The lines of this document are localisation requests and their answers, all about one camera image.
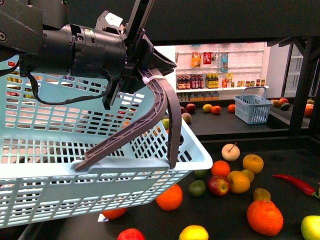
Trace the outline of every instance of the yellow fruit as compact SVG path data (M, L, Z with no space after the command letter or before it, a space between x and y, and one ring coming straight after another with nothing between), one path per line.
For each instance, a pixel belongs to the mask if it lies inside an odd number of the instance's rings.
M280 108L281 107L281 102L279 100L273 99L273 100L271 100L271 102L273 102L273 106L275 108Z
M257 188L253 192L253 201L258 200L271 200L271 194L268 192L268 190L263 188Z
M255 174L251 170L243 169L241 172L244 173L249 178L250 183L252 183L253 180L255 179Z
M230 191L234 194L242 194L250 188L249 178L241 171L232 171L226 178L230 182Z
M211 113L211 109L212 109L212 105L211 104L206 104L202 107L202 110L205 112L205 113Z
M209 234L203 226L190 225L180 233L179 240L208 240Z
M258 174L264 168L264 161L255 154L248 154L243 158L242 165L244 169L251 170L254 174Z

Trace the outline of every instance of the red apple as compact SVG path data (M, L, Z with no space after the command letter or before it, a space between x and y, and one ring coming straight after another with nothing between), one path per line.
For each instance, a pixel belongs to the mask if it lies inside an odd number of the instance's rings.
M117 240L145 240L145 237L138 229L129 228L122 231Z
M230 191L230 182L225 176L212 176L208 180L208 189L218 197L225 196Z
M183 106L180 106L180 110L181 110L181 114L184 114L187 111Z
M118 114L123 114L123 115L125 115L126 113L125 113L124 111L118 111ZM116 118L117 118L117 119L123 119L124 117L117 115Z
M195 111L196 111L197 107L194 103L188 103L186 105L186 111L189 113L189 114L193 114Z

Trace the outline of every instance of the lime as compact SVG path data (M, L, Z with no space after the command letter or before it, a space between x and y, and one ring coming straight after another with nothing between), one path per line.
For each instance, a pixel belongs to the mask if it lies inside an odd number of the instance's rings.
M203 226L190 225L180 233L179 240L208 240L209 234Z
M196 180L189 185L188 190L193 197L200 197L206 192L206 183Z
M208 169L194 170L193 173L198 179L203 179L207 175Z

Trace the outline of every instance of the black cable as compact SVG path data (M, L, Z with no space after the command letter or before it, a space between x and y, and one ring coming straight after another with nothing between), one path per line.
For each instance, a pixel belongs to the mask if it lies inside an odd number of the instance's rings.
M46 104L46 105L66 105L66 104L73 104L73 103L78 103L78 102L82 102L82 101L87 101L87 100L92 100L92 99L99 99L102 98L106 95L109 94L111 87L112 87L112 78L109 76L109 73L103 69L103 75L107 78L108 80L108 84L106 86L106 89L103 93L101 93L100 95L88 95L88 96L79 96L79 97L75 97L72 99L67 99L65 101L60 101L60 102L47 102L44 101L42 99L39 98L38 93L39 93L39 88L38 88L38 82L35 79L34 76L31 75L31 73L28 71L27 73L27 77L30 80L30 84L31 84L31 88L32 88L32 93L34 98L42 103L42 104Z
M14 70L17 69L17 67L19 66L19 64L20 64L20 60L18 60L18 62L16 63L16 65L15 65L14 67L0 70L0 77L12 73Z

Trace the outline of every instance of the white label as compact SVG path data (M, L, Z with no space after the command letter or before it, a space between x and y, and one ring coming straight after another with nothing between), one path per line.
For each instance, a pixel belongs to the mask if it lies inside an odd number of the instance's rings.
M121 17L118 17L111 12L109 12L104 18L109 25L117 28L120 27L120 24L123 20Z

